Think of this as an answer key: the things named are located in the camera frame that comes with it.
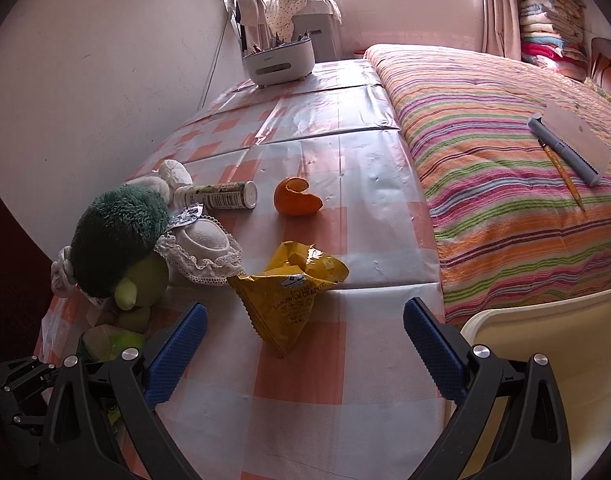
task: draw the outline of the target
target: yellow snack bag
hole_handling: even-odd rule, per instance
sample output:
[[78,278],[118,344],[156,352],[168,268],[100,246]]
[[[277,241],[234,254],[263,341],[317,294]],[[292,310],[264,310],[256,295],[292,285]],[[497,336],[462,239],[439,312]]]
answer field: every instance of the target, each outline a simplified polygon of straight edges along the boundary
[[310,319],[314,295],[348,277],[342,261],[298,242],[283,242],[266,270],[228,278],[252,326],[281,357],[290,353]]

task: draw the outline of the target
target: curtain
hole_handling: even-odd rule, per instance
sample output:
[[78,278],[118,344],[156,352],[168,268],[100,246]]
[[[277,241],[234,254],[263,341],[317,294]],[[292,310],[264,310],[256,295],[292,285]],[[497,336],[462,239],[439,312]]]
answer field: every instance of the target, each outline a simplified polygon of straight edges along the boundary
[[517,0],[483,0],[482,51],[521,60]]
[[270,47],[270,30],[266,23],[265,4],[263,0],[236,0],[241,13],[240,24],[244,26],[247,51],[255,52],[254,45],[264,50]]

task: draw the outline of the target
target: plastic tablecloth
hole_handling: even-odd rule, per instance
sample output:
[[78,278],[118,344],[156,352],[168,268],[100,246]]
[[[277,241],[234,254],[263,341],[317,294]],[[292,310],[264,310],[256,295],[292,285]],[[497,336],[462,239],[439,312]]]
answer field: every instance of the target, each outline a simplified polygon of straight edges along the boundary
[[[150,330],[191,302],[208,309],[208,333],[172,398],[156,408],[204,480],[408,478],[443,427],[444,401],[403,329],[403,305],[420,296],[442,320],[439,261],[428,209],[387,94],[365,60],[317,65],[304,82],[217,98],[169,137],[135,175],[164,158],[195,183],[253,180],[253,210],[216,216],[260,272],[282,240],[315,244],[348,266],[319,294],[292,353],[279,359],[257,336],[228,286],[172,276]],[[303,176],[323,208],[286,218],[272,195]],[[89,327],[89,302],[55,298],[37,354],[60,364]],[[147,476],[127,435],[133,471]]]

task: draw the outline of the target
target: metal screw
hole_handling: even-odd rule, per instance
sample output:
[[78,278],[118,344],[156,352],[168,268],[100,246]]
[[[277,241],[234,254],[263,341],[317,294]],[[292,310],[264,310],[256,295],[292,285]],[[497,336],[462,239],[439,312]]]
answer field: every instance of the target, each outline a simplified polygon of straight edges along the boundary
[[64,359],[64,366],[66,368],[72,368],[78,362],[79,362],[79,359],[77,359],[76,355],[69,355],[68,357]]
[[486,357],[490,357],[490,349],[487,346],[477,345],[472,350],[474,355],[480,357],[481,359],[485,359]]
[[545,366],[547,362],[548,360],[546,356],[544,356],[543,354],[535,354],[535,363],[541,366]]
[[121,352],[121,357],[124,361],[132,361],[139,355],[139,351],[136,348],[126,348]]

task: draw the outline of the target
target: orange peel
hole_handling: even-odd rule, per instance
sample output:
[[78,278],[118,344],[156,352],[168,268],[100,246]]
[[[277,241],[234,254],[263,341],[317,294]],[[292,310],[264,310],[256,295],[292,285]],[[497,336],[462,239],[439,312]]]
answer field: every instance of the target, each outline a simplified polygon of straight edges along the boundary
[[274,190],[274,206],[288,216],[311,215],[323,207],[317,195],[304,193],[310,187],[308,181],[298,176],[285,178]]

